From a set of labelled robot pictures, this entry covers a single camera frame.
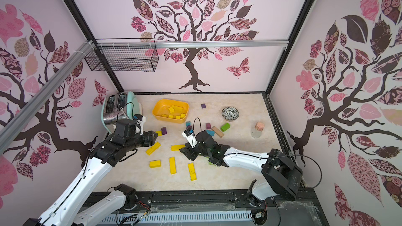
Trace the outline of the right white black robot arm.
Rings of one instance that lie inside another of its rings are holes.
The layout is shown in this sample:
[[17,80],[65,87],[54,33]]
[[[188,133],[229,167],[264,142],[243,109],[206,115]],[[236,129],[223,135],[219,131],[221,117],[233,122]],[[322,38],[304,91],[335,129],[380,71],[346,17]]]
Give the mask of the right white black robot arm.
[[205,157],[217,167],[237,167],[261,173],[265,180],[252,182],[252,198],[263,201],[279,196],[290,202],[297,199],[303,171],[292,160],[295,155],[285,155],[277,149],[268,153],[238,150],[217,143],[206,130],[195,134],[190,127],[182,132],[182,136],[187,143],[180,152],[191,161],[197,157]]

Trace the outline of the long yellow diagonal block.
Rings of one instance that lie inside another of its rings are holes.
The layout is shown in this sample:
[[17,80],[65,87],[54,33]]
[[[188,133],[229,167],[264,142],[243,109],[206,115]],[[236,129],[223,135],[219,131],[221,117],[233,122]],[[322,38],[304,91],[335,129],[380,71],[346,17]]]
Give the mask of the long yellow diagonal block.
[[156,142],[153,146],[146,150],[146,154],[152,155],[160,146],[161,144],[159,142]]

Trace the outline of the yellow long front block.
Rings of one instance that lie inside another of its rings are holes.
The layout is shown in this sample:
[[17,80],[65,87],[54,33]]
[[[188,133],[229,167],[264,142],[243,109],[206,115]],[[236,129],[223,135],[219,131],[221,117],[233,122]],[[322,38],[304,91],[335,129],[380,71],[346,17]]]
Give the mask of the yellow long front block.
[[196,170],[195,170],[195,166],[193,163],[188,164],[188,171],[189,171],[190,180],[191,181],[197,180]]

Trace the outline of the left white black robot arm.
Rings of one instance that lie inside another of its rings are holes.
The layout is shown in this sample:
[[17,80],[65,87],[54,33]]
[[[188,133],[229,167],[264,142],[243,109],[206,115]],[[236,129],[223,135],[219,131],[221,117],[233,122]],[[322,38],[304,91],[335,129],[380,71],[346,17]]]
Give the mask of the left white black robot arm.
[[99,182],[118,163],[129,158],[128,152],[156,143],[156,132],[145,132],[146,118],[133,115],[132,119],[116,122],[114,133],[98,144],[69,187],[39,218],[29,218],[26,226],[96,226],[106,216],[121,208],[131,209],[137,205],[136,190],[128,185],[116,186],[106,197],[82,210]]

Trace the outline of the yellow short block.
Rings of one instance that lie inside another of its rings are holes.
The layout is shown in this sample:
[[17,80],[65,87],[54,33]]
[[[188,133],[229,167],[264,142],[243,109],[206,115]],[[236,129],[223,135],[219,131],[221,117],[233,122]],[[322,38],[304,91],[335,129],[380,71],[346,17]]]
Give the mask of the yellow short block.
[[154,160],[149,162],[149,167],[150,168],[158,168],[162,166],[161,160]]

